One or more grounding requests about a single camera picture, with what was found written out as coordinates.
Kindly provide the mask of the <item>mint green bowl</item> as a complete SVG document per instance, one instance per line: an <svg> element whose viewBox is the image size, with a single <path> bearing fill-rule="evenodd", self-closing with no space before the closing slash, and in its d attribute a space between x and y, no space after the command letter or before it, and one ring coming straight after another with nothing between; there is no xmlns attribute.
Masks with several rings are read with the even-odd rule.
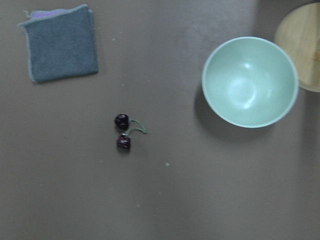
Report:
<svg viewBox="0 0 320 240"><path fill-rule="evenodd" d="M270 126L296 103L299 78L289 55L263 38L238 37L218 46L201 76L204 98L221 119L243 128Z"/></svg>

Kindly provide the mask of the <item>grey folded cloth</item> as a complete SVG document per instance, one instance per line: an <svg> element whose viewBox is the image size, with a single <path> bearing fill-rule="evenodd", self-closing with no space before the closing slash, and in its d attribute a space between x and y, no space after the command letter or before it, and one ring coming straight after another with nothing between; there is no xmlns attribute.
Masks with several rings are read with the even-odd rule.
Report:
<svg viewBox="0 0 320 240"><path fill-rule="evenodd" d="M98 73L94 12L87 4L35 10L28 17L18 26L26 36L28 73L33 82Z"/></svg>

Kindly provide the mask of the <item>wooden cup tree stand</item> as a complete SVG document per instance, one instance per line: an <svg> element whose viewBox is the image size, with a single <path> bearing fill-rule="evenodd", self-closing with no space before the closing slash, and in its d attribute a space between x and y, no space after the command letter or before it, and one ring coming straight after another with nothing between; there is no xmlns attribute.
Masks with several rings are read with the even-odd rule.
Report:
<svg viewBox="0 0 320 240"><path fill-rule="evenodd" d="M301 88L320 91L320 3L300 6L278 25L274 42L292 59Z"/></svg>

